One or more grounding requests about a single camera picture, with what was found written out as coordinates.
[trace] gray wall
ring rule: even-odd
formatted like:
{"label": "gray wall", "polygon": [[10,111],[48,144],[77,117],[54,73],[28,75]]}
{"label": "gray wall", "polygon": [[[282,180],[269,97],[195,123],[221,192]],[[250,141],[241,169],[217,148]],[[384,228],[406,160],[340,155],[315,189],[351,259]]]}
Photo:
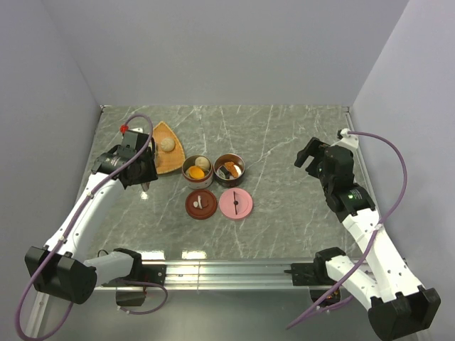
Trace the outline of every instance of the gray wall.
{"label": "gray wall", "polygon": [[[453,340],[455,295],[455,1],[411,0],[354,104],[356,127],[394,141],[409,168],[402,205],[387,224],[426,287],[442,298],[431,333]],[[380,142],[362,140],[382,210],[402,181]]]}
{"label": "gray wall", "polygon": [[43,0],[101,104],[352,105],[407,0]]}
{"label": "gray wall", "polygon": [[0,339],[15,340],[23,257],[69,213],[100,108],[41,2],[0,1],[0,46]]}

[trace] purple cable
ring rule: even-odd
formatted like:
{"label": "purple cable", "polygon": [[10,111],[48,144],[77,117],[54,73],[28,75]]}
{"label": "purple cable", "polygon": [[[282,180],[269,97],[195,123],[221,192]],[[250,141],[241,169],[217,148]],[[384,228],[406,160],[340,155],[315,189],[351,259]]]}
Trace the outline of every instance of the purple cable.
{"label": "purple cable", "polygon": [[131,284],[133,286],[153,286],[155,288],[160,288],[162,291],[164,291],[163,302],[161,302],[156,308],[153,308],[153,309],[147,310],[147,311],[133,311],[133,310],[128,310],[126,308],[120,307],[120,310],[124,311],[125,313],[131,314],[131,315],[146,315],[146,314],[150,314],[150,313],[153,313],[153,312],[157,311],[158,309],[162,308],[164,303],[166,303],[166,301],[168,300],[168,291],[167,291],[167,289],[164,288],[163,286],[159,285],[159,284],[149,283],[149,282],[127,281],[127,280],[124,280],[124,279],[120,279],[119,281],[121,281],[121,282],[123,282],[125,284]]}
{"label": "purple cable", "polygon": [[[98,190],[100,190],[100,188],[102,186],[104,186],[109,180],[111,180],[113,177],[115,177],[117,174],[119,174],[120,172],[122,172],[126,167],[128,167],[129,165],[131,165],[133,162],[135,162],[135,160],[147,149],[147,147],[149,146],[150,144],[150,141],[151,141],[151,136],[153,134],[153,130],[154,130],[154,125],[151,123],[151,120],[149,117],[143,115],[143,114],[135,114],[135,115],[132,115],[130,116],[127,121],[125,122],[125,125],[128,124],[132,119],[135,119],[137,117],[142,117],[144,119],[146,119],[149,123],[149,126],[150,126],[150,134],[149,134],[149,137],[147,138],[146,140],[146,143],[142,146],[141,149],[139,149],[139,151],[131,158],[129,159],[124,165],[122,165],[121,167],[119,167],[118,169],[114,170],[112,173],[110,173],[106,178],[104,178],[103,180],[101,180],[92,190],[91,190],[91,193],[94,195]],[[77,219],[79,218],[80,214],[82,213],[82,211],[84,210],[85,206],[87,205],[87,203],[91,200],[91,198],[89,196],[86,196],[85,199],[80,203],[79,207],[77,208],[75,214],[73,215],[73,218],[71,218],[71,221],[70,223],[68,224],[68,226],[66,227],[65,231],[63,232],[63,238],[67,239],[68,236],[70,235],[71,233],[71,230],[73,229],[75,223],[77,222]],[[70,314],[70,311],[71,311],[71,308],[73,307],[73,303],[70,303],[70,305],[68,306],[68,309],[66,310],[62,320],[58,323],[57,327],[55,327],[52,331],[50,331],[48,334],[42,336],[42,337],[29,337],[27,335],[25,335],[25,333],[23,332],[22,330],[22,327],[21,327],[21,310],[22,310],[22,305],[23,305],[23,302],[25,301],[26,299],[26,296],[27,296],[27,293],[30,291],[31,289],[31,286],[33,285],[33,283],[35,282],[35,280],[38,278],[38,276],[41,274],[41,272],[43,271],[43,269],[46,267],[46,265],[49,263],[49,261],[52,259],[52,256],[62,247],[63,245],[63,240],[60,240],[59,242],[57,242],[56,246],[53,248],[53,250],[47,255],[46,258],[44,258],[43,260],[43,263],[40,264],[40,266],[36,269],[35,273],[32,275],[32,277],[30,277],[30,281],[27,283],[27,286],[25,288],[25,290],[23,291],[22,293],[22,296],[19,300],[19,304],[18,304],[18,307],[16,309],[16,313],[14,315],[14,327],[16,328],[16,332],[17,332],[17,335],[24,341],[44,341],[46,339],[48,339],[49,337],[51,337],[52,335],[54,335],[63,325],[63,323],[65,323],[68,315]]]}
{"label": "purple cable", "polygon": [[[398,199],[397,199],[397,201],[395,201],[395,204],[393,204],[393,206],[385,213],[385,215],[383,215],[379,219],[379,222],[376,225],[376,226],[378,226],[379,224],[382,224],[397,209],[398,205],[401,203],[401,200],[405,196],[405,191],[406,191],[406,186],[407,186],[407,169],[406,169],[405,160],[403,158],[403,155],[398,150],[398,148],[392,142],[390,142],[387,139],[384,139],[381,136],[378,136],[378,135],[375,135],[375,134],[370,134],[370,133],[363,133],[363,132],[359,132],[359,131],[349,131],[349,134],[373,137],[374,139],[378,139],[378,140],[381,140],[381,141],[385,142],[390,147],[392,147],[392,149],[395,151],[395,153],[397,154],[397,156],[398,156],[398,158],[400,160],[400,163],[401,163],[401,166],[402,166],[402,169],[403,169],[403,184],[402,184],[402,187],[401,187],[400,195],[398,195]],[[331,307],[335,306],[336,304],[334,304],[334,305],[332,305],[330,307],[326,307],[324,309],[317,310],[314,313],[311,312],[318,305],[320,305],[326,299],[327,296],[331,295],[335,290],[340,288],[340,286],[344,282],[346,282],[348,280],[348,278],[352,274],[355,273],[355,271],[360,267],[360,265],[362,265],[362,263],[366,260],[368,253],[370,253],[371,248],[373,247],[373,244],[374,244],[374,241],[375,241],[375,238],[376,238],[376,235],[378,234],[378,232],[379,232],[379,230],[375,230],[371,234],[371,238],[370,238],[370,241],[368,242],[367,247],[365,248],[365,252],[363,252],[363,255],[358,260],[358,262],[355,263],[353,268],[345,276],[343,276],[338,282],[336,282],[330,289],[328,289],[316,302],[314,302],[313,305],[310,308],[306,309],[298,318],[296,318],[294,321],[289,323],[287,325],[286,329],[290,329],[290,328],[294,327],[295,325],[298,325],[299,323],[305,321],[307,318],[310,318],[312,316],[318,315],[318,314],[320,314],[320,313],[322,313],[322,312],[324,312],[326,310],[333,309]],[[339,304],[337,306],[337,308],[341,308],[341,307],[345,306],[349,302],[350,302],[350,298],[346,298],[346,299],[342,300],[341,302],[337,303],[337,304]]]}

